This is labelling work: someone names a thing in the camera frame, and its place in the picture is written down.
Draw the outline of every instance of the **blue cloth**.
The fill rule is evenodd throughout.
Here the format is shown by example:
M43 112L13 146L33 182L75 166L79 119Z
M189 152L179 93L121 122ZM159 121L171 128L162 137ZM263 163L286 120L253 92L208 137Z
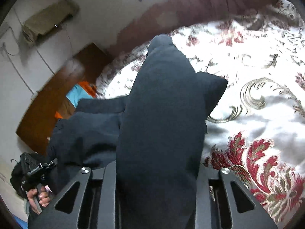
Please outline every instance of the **blue cloth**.
M93 99L91 95L89 95L79 84L76 84L66 97L73 104L74 107L77 107L80 99Z
M13 215L13 217L15 218L15 220L17 221L17 223L23 228L23 229L27 229L27 223L25 221L23 221L22 219L19 219L18 217L16 217L15 215Z

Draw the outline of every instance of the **silver bolt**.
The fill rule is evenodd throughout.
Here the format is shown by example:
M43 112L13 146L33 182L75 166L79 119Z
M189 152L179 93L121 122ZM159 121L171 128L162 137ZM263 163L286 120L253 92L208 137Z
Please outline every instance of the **silver bolt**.
M80 172L81 172L82 174L87 174L89 171L90 171L90 168L89 168L89 167L83 167L83 168L80 169Z
M230 170L227 167L222 168L222 173L223 174L229 174Z

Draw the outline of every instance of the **wooden headboard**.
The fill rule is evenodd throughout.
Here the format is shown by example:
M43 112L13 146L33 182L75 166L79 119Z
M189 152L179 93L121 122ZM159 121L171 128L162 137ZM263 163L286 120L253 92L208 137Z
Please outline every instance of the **wooden headboard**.
M95 83L111 57L91 43L77 53L45 84L25 112L16 134L33 150L45 154L47 137L56 124L55 112L79 81Z

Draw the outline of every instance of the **finger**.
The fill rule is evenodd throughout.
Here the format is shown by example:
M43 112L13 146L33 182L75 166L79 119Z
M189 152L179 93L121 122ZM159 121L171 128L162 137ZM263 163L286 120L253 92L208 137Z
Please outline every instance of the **finger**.
M43 207L46 207L47 205L49 205L49 203L42 204Z
M37 195L37 189L31 189L27 193L27 198L28 199L33 199L34 196Z
M43 192L43 193L41 193L40 195L39 195L39 198L42 200L43 198L47 198L47 197L49 197L49 193L47 193L47 192Z
M44 198L44 199L41 199L40 201L39 201L39 204L41 204L41 205L43 205L43 204L45 204L45 203L49 203L50 202L50 197L47 197L47 198Z
M41 187L41 192L47 192L45 186L42 186L42 187Z
M34 202L33 199L30 199L29 203L30 203L30 206L33 208L34 211L37 210L37 205L36 205L36 203Z

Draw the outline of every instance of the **white bedsheet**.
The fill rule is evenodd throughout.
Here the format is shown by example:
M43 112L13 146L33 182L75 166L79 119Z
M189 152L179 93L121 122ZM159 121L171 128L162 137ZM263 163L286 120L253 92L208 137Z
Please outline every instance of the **white bedsheet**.
M234 171L283 228L305 197L305 26L286 0L234 19L171 36L196 72L229 82L206 122L202 162ZM104 70L100 98L129 94L148 44Z

